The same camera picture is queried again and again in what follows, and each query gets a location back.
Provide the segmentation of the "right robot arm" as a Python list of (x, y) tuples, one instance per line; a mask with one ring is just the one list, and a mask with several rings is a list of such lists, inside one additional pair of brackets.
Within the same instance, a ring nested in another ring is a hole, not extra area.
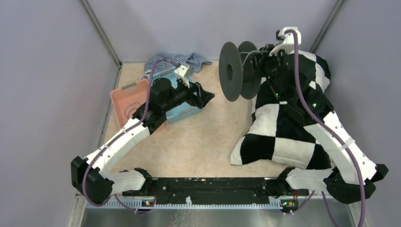
[(326, 60), (310, 52), (264, 50), (245, 61), (244, 74), (259, 82), (252, 124), (231, 153), (234, 165), (261, 159), (285, 164), (277, 188), (321, 191), (350, 204), (369, 199), (388, 168), (371, 161), (342, 126), (325, 96)]

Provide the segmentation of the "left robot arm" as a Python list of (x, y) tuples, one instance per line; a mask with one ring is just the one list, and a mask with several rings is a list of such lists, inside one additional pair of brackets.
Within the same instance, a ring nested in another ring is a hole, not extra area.
[(169, 79), (157, 79), (148, 90), (145, 103), (110, 140), (89, 155), (71, 161), (72, 186), (94, 206), (102, 206), (112, 195), (125, 191), (149, 194), (152, 183), (143, 169), (119, 173), (112, 169), (166, 121), (168, 111), (183, 103), (202, 109), (214, 96), (199, 82), (185, 84), (178, 79), (177, 87), (173, 87)]

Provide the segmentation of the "black cable spool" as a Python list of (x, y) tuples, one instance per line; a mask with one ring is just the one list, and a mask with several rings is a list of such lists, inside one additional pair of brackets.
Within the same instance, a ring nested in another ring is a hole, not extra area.
[(219, 81), (225, 98), (236, 101), (240, 96), (253, 99), (260, 88), (261, 78), (253, 76), (254, 55), (259, 52), (256, 46), (244, 41), (239, 46), (226, 42), (219, 55)]

